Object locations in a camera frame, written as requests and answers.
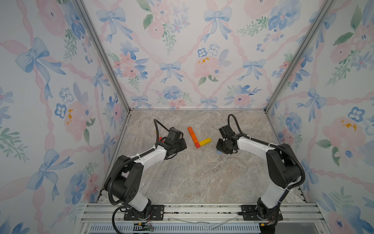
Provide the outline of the yellow long block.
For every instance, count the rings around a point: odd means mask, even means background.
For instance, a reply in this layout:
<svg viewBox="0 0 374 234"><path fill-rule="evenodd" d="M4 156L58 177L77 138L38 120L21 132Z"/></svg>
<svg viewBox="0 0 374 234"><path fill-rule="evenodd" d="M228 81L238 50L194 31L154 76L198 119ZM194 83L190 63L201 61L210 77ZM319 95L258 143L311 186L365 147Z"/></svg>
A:
<svg viewBox="0 0 374 234"><path fill-rule="evenodd" d="M204 145L206 145L210 142L212 142L211 138L206 138L206 139L200 141L199 144L200 144L200 146L204 146Z"/></svg>

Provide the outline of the orange long block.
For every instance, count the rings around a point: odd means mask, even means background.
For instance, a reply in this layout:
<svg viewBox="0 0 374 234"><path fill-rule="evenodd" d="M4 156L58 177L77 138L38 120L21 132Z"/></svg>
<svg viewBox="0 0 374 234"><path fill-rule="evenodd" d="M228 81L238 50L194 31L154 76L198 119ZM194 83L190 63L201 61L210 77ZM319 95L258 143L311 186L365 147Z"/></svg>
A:
<svg viewBox="0 0 374 234"><path fill-rule="evenodd" d="M194 144L198 144L199 143L199 141L198 141L198 139L197 139L197 137L196 137L195 134L192 134L191 138L192 138Z"/></svg>

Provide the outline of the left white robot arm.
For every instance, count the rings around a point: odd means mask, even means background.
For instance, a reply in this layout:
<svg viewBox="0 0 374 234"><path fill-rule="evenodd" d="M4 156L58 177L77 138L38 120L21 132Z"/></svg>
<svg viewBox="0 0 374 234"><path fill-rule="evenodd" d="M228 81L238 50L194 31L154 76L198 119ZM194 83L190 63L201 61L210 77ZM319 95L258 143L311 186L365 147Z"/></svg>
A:
<svg viewBox="0 0 374 234"><path fill-rule="evenodd" d="M151 201L139 192L143 172L163 160L170 160L187 149L184 138L165 138L151 149L131 158L120 156L104 183L110 204L124 204L139 212L147 212Z"/></svg>

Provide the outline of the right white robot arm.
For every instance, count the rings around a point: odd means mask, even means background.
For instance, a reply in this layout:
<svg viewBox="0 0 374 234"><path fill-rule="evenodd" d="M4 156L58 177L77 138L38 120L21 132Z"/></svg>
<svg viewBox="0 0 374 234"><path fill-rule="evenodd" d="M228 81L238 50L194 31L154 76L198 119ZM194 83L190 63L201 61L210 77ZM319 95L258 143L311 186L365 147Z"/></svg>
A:
<svg viewBox="0 0 374 234"><path fill-rule="evenodd" d="M266 160L271 182L258 199L256 210L249 213L259 219L269 220L278 215L290 190L305 182L304 168L287 144L275 145L252 137L234 136L218 139L216 149L228 155L246 151Z"/></svg>

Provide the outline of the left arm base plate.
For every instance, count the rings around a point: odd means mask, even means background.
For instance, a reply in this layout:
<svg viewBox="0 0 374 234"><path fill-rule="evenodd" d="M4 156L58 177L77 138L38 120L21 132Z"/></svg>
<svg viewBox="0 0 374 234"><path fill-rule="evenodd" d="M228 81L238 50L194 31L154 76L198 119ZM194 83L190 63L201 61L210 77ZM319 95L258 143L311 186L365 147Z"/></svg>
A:
<svg viewBox="0 0 374 234"><path fill-rule="evenodd" d="M162 221L164 218L164 205L148 205L143 211L135 208L126 209L124 212L125 221Z"/></svg>

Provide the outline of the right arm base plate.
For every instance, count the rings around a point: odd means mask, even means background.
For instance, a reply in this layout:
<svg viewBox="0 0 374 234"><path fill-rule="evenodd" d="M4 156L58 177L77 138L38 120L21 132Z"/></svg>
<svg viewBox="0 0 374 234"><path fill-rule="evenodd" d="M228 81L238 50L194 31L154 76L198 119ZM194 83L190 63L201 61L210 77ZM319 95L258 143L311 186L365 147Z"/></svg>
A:
<svg viewBox="0 0 374 234"><path fill-rule="evenodd" d="M275 220L275 217L277 215L278 221L283 220L283 216L281 214L281 211L279 209L279 206L275 206L272 209L267 208L266 206L258 206L255 205L241 205L240 206L241 211L238 213L238 215L241 215L244 220L246 221L264 221L264 222L271 222Z"/></svg>

